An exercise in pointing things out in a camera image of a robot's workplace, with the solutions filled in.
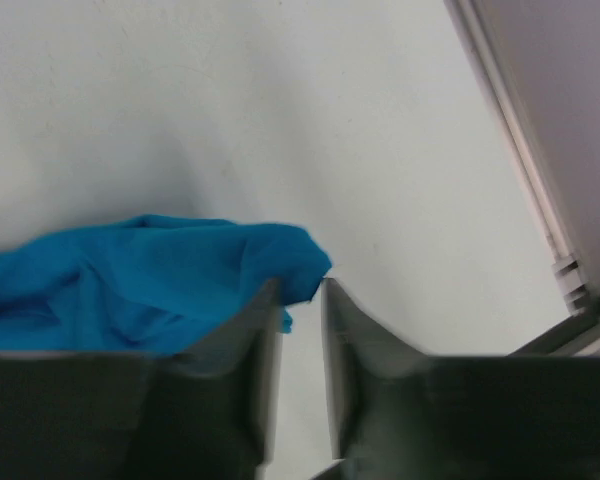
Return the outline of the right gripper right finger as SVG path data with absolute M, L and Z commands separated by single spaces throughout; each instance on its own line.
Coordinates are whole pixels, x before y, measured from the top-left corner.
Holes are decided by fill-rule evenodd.
M 327 479 L 600 479 L 600 356 L 425 354 L 334 279 Z

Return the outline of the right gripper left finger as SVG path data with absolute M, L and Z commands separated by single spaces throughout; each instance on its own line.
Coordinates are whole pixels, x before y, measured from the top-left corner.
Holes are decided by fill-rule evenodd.
M 253 479 L 275 414 L 279 285 L 182 352 L 0 352 L 0 479 Z

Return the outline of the blue t shirt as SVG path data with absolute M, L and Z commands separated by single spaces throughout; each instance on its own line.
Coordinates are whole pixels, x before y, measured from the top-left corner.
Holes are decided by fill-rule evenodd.
M 0 351 L 175 354 L 271 279 L 283 306 L 310 301 L 331 266 L 288 224 L 144 215 L 52 233 L 0 252 Z

